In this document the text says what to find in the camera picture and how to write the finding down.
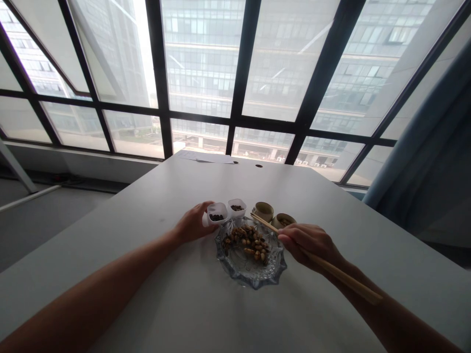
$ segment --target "black window frame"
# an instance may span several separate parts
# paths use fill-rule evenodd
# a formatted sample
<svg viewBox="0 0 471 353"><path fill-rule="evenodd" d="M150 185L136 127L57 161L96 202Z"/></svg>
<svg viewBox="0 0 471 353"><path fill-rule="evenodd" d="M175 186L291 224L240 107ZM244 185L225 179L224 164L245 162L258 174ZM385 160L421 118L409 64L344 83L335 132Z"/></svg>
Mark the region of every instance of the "black window frame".
<svg viewBox="0 0 471 353"><path fill-rule="evenodd" d="M44 54L46 54L51 64L56 67L54 59L52 57L49 58L50 55L41 45L40 41L37 39L33 31L29 28L27 23L21 18L18 11L15 10L10 0L3 1L7 4L10 10L12 10L15 16L17 16L19 22L23 25L23 27L25 27L25 29L32 37L36 45L38 45L38 47L43 50ZM73 21L71 8L67 0L57 1L60 5L62 15L64 16L64 20L67 25L67 29L74 44L77 58L80 62L83 75L89 88L90 93L87 93L86 95L90 96L92 98L92 101L46 96L36 93L33 85L31 84L31 81L29 80L28 75L26 74L26 71L20 63L20 60L14 48L9 42L4 28L0 24L0 51L3 54L6 62L8 63L15 78L17 79L21 89L23 90L12 91L0 89L0 96L27 99L30 102L36 115L38 116L39 121L44 127L46 133L51 139L53 146L77 151L92 151L101 154L163 161L163 159L159 158L151 158L134 154L116 152L113 145L113 140L109 132L109 128L107 126L103 114L104 110L144 114L159 117L165 159L168 159L173 155L172 129L170 119L181 119L194 122L203 122L228 126L229 134L226 143L226 154L231 154L232 152L236 127L293 134L294 139L291 143L291 146L289 147L289 151L285 160L285 164L290 165L293 165L295 163L296 158L298 157L298 154L300 153L301 148L307 137L317 137L343 142L355 142L363 144L363 148L355 157L340 182L336 184L345 185L349 187L358 187L363 189L367 189L367 187L361 185L348 184L348 180L354 174L357 168L361 165L363 160L366 158L366 156L374 146L395 146L396 140L382 138L382 134L389 126L389 124L393 121L397 113L401 110L402 106L405 104L407 99L410 97L415 88L421 82L425 74L429 71L429 69L432 67L437 58L440 56L440 54L443 52L448 43L451 41L451 39L454 37L456 32L460 29L462 24L465 22L465 20L471 13L471 0L466 0L462 4L458 12L455 14L454 18L447 25L445 30L441 33L440 37L437 39L429 53L426 55L426 57L424 58L421 65L418 67L417 71L414 73L410 81L406 84L406 86L404 87L392 107L387 111L383 120L378 125L374 133L371 136L361 136L342 132L311 129L311 125L366 0L340 0L339 6L334 16L332 27L328 32L314 73L311 77L306 94L304 96L298 115L294 122L244 116L242 114L245 90L247 87L247 80L249 75L251 57L254 48L255 34L262 0L247 0L245 3L244 20L242 25L239 55L237 59L238 65L235 76L236 79L234 86L234 96L229 119L210 115L193 114L170 110L168 94L169 91L167 86L168 83L165 60L165 45L163 37L163 21L165 19L162 19L160 0L146 0L147 17L153 19L152 21L149 21L149 33L151 39L151 51L153 55L154 72L156 76L155 78L157 86L157 100L159 108L124 105L99 100L85 58L85 54L80 43L77 29ZM45 113L41 102L54 102L94 108L97 111L101 127L105 134L105 138L109 147L109 152L63 145L60 142L55 128L49 121L49 118L47 117L47 114ZM0 137L2 138L2 140L6 141L16 141L36 145L50 146L50 144L8 138L1 129Z"/></svg>

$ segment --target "paper cup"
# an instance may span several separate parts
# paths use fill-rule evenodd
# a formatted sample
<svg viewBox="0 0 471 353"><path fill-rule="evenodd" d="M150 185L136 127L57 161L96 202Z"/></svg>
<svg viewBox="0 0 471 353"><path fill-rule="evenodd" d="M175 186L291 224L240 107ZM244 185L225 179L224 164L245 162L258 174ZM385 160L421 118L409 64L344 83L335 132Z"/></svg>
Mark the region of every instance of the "paper cup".
<svg viewBox="0 0 471 353"><path fill-rule="evenodd" d="M255 204L254 209L252 210L257 216L262 218L263 220L267 221L268 223L271 222L273 219L273 213L275 212L273 207L266 203L266 202L258 202Z"/></svg>
<svg viewBox="0 0 471 353"><path fill-rule="evenodd" d="M276 229L282 229L285 226L280 223L280 220L285 219L287 221L290 221L292 224L296 223L296 220L292 218L290 215L287 215L286 213L278 213L274 218L273 221L271 222L271 225L274 226Z"/></svg>
<svg viewBox="0 0 471 353"><path fill-rule="evenodd" d="M234 211L231 206L240 206L242 207L242 211ZM247 211L247 205L241 199L233 199L227 202L227 210L231 218L242 218L245 216L245 211Z"/></svg>
<svg viewBox="0 0 471 353"><path fill-rule="evenodd" d="M209 218L210 214L212 215L221 214L224 217L224 219L221 221L212 221L211 218ZM206 216L207 216L208 224L210 226L214 224L223 224L229 218L226 205L223 204L222 202L216 202L216 203L210 204L208 208L206 209Z"/></svg>

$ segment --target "forearm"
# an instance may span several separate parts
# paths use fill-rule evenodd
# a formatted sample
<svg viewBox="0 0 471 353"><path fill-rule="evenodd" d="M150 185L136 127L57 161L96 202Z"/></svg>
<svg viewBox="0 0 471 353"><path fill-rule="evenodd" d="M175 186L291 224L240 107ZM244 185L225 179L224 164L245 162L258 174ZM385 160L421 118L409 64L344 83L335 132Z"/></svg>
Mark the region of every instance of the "forearm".
<svg viewBox="0 0 471 353"><path fill-rule="evenodd" d="M3 352L83 352L179 244L170 232L93 273L0 343Z"/></svg>
<svg viewBox="0 0 471 353"><path fill-rule="evenodd" d="M383 297L379 305L371 305L336 278L326 275L355 307L389 353L461 352L445 337L381 290L357 267L349 264L343 270Z"/></svg>

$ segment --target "hand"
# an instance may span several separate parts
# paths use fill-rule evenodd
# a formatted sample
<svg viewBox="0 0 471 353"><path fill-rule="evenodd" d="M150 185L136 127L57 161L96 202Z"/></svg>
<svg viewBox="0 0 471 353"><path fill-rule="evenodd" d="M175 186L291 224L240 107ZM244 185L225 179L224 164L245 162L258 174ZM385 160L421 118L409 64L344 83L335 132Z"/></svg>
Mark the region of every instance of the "hand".
<svg viewBox="0 0 471 353"><path fill-rule="evenodd" d="M175 237L181 244L202 238L219 228L219 225L203 226L203 214L206 208L212 203L214 203L214 201L199 203L187 211L182 219L178 221L173 231Z"/></svg>
<svg viewBox="0 0 471 353"><path fill-rule="evenodd" d="M324 269L313 263L302 253L300 248L317 255L330 262L339 269L348 267L349 263L337 250L331 237L319 226L308 224L291 224L278 231L278 239L281 240L296 261L304 266L326 275Z"/></svg>

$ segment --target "gray floor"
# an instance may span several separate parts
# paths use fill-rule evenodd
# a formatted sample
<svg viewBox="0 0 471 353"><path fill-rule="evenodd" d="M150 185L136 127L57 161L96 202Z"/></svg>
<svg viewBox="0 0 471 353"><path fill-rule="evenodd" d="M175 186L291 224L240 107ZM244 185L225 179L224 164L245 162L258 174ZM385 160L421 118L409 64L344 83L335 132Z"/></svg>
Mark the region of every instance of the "gray floor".
<svg viewBox="0 0 471 353"><path fill-rule="evenodd" d="M48 186L37 185L39 189ZM0 179L0 206L27 196L17 181ZM59 188L0 213L0 272L78 221L113 195Z"/></svg>

